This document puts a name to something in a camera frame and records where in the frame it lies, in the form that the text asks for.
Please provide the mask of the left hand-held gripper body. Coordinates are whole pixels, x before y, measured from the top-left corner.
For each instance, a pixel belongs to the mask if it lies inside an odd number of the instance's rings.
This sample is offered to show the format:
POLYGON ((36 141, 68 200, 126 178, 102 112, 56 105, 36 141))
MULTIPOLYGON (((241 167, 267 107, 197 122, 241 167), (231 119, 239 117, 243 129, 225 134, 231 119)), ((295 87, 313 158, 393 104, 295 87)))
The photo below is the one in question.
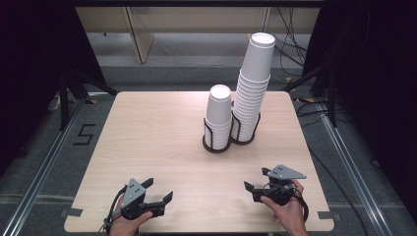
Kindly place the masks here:
POLYGON ((129 181, 120 207, 124 218, 134 220, 148 211, 152 212, 153 217, 164 215, 164 205, 158 205, 157 202, 150 204, 145 202, 146 192, 147 189, 143 188, 142 183, 136 179, 132 178, 129 181))

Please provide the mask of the aluminium floor rail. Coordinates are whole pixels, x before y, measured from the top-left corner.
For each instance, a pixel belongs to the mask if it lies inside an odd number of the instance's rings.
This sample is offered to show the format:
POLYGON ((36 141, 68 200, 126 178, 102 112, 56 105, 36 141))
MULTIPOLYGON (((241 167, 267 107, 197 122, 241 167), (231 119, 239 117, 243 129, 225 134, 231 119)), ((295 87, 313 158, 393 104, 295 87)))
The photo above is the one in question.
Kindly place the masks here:
POLYGON ((30 211, 32 210, 36 198, 43 187, 50 171, 52 170, 56 159, 63 145, 65 144, 69 133, 73 128, 73 124, 77 119, 77 116, 82 109, 85 102, 83 100, 77 100, 74 102, 73 109, 70 113, 69 121, 66 125, 57 131, 54 137, 53 143, 47 150, 47 154, 39 164, 33 178, 30 181, 25 192, 20 195, 12 195, 5 197, 5 203, 14 203, 17 205, 4 229, 0 231, 0 236, 18 236, 22 227, 24 226, 30 211))
POLYGON ((387 224, 387 219, 368 188, 368 185, 366 184, 364 177, 361 175, 359 168, 355 164, 342 136, 330 122, 330 115, 328 112, 325 112, 327 107, 322 104, 317 104, 316 107, 321 113, 322 120, 329 137, 337 150, 341 162, 352 182, 353 187, 355 188, 356 193, 358 194, 362 206, 374 226, 374 229, 379 236, 393 236, 392 231, 387 224))

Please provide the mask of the tall stack of paper cups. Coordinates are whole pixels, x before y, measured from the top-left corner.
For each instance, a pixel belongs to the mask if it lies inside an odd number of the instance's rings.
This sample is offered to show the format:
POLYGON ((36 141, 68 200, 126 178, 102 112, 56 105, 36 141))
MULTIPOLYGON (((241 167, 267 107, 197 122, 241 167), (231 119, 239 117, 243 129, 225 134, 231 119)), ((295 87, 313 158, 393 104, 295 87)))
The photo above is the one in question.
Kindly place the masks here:
POLYGON ((236 88, 232 109, 235 143, 249 143, 260 121, 262 103, 270 79, 274 37, 265 32, 251 35, 236 88))

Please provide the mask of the black curtain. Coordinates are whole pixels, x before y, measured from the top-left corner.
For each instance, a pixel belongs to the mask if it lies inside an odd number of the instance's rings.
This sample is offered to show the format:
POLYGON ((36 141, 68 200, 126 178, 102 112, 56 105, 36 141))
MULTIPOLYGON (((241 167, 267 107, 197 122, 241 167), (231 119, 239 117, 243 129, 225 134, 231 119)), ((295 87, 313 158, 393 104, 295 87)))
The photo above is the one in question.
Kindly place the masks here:
POLYGON ((417 0, 323 0, 304 73, 353 20, 335 86, 362 138, 417 223, 417 0))
POLYGON ((59 90, 80 72, 105 83, 76 8, 52 0, 0 0, 0 177, 59 90))

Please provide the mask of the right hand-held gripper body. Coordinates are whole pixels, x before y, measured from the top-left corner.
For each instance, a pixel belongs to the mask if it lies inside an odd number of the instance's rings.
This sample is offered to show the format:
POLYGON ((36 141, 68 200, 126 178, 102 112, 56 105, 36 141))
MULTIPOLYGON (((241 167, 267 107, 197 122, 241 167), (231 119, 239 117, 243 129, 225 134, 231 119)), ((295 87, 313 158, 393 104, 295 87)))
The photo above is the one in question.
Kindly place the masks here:
MULTIPOLYGON (((292 180, 306 179, 307 176, 301 172, 291 169, 283 164, 276 165, 271 169, 268 182, 260 189, 255 189, 258 193, 254 196, 254 202, 260 203, 261 196, 272 199, 277 205, 286 205, 295 196, 295 186, 292 180)), ((306 203, 301 195, 298 201, 304 206, 306 203)))

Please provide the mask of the person's left hand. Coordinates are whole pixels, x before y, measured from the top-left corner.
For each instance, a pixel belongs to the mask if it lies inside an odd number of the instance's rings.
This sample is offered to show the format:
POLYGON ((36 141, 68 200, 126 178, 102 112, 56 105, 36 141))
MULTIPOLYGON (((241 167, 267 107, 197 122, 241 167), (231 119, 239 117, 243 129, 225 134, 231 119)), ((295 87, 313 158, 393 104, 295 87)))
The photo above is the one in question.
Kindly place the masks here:
POLYGON ((151 211, 145 212, 134 220, 128 220, 123 216, 115 216, 112 220, 109 236, 135 236, 139 227, 151 218, 151 211))

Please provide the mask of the short stack of paper cups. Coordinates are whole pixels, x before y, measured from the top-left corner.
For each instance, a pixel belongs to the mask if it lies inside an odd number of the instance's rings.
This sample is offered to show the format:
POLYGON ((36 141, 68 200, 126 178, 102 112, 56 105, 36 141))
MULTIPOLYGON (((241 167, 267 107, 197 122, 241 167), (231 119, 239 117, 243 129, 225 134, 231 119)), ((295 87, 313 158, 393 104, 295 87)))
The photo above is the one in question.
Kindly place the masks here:
POLYGON ((210 89, 205 118, 216 126, 232 121, 231 90, 228 86, 215 85, 210 89))

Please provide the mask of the beige wooden cabinet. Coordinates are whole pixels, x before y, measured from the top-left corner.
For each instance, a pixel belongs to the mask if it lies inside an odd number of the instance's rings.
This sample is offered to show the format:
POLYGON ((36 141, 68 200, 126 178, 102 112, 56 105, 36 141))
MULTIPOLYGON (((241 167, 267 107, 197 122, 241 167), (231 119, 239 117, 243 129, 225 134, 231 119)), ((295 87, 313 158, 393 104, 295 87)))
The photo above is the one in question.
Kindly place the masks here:
POLYGON ((317 8, 296 7, 78 7, 87 32, 127 33, 145 63, 157 32, 310 34, 317 8))

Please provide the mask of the person's right hand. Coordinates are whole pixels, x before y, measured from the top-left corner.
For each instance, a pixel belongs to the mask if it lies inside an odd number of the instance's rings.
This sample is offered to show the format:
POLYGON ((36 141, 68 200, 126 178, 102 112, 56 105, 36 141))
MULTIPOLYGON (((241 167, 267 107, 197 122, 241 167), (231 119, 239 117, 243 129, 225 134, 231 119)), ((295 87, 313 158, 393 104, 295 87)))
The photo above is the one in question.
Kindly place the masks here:
POLYGON ((278 221, 290 236, 308 236, 305 226, 304 209, 298 198, 301 197, 304 187, 295 179, 292 180, 295 186, 295 196, 284 205, 277 205, 272 199, 262 196, 261 202, 268 206, 272 212, 271 220, 278 221))

